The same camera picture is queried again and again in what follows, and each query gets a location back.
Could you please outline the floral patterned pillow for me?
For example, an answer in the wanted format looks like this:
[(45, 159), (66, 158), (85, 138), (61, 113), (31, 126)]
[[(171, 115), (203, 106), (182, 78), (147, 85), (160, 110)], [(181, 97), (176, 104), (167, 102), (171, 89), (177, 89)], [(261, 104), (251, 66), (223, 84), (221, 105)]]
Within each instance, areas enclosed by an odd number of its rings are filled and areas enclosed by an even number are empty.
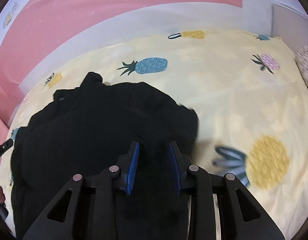
[(295, 61), (300, 74), (308, 88), (308, 44), (296, 52)]

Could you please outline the yellow pineapple print bedsheet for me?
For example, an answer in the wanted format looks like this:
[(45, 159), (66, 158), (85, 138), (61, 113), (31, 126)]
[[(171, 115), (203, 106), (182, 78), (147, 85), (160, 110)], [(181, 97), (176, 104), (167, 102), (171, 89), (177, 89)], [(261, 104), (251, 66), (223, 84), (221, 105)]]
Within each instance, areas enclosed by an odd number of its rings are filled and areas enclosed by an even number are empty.
[(88, 72), (108, 85), (148, 83), (197, 113), (197, 165), (219, 170), (211, 163), (216, 145), (247, 155), (250, 192), (292, 239), (308, 217), (308, 89), (294, 59), (280, 38), (260, 41), (237, 30), (139, 38), (54, 63), (57, 78), (34, 85), (11, 129), (26, 126), (57, 89), (78, 87)]

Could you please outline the white bed side rail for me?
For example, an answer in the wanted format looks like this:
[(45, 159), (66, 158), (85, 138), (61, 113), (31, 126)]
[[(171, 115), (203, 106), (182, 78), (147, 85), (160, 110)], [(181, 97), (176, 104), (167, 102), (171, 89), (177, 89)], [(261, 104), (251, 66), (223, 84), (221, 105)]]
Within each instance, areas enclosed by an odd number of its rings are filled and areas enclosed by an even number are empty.
[(98, 48), (154, 35), (242, 26), (243, 9), (223, 3), (169, 3), (133, 10), (95, 24), (59, 45), (23, 79), (19, 89), (26, 95), (63, 64)]

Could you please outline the large black garment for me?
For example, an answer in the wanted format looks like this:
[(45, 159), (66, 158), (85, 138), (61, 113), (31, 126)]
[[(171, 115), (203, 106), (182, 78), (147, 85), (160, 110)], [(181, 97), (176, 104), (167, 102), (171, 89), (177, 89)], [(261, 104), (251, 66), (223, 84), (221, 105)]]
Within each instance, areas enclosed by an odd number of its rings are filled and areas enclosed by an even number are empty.
[(147, 83), (106, 85), (94, 72), (75, 89), (54, 93), (16, 135), (11, 157), (12, 208), (22, 239), (46, 205), (75, 174), (99, 174), (140, 144), (131, 206), (122, 227), (128, 239), (186, 239), (188, 199), (172, 181), (166, 147), (191, 155), (198, 117)]

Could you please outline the white bed headboard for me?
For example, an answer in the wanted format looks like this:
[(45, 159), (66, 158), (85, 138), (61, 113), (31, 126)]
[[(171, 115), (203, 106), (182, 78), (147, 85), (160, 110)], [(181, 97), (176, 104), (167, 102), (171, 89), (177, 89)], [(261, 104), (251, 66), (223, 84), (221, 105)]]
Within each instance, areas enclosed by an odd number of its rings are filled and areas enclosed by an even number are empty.
[(282, 5), (273, 4), (272, 35), (281, 37), (296, 52), (308, 44), (308, 18)]

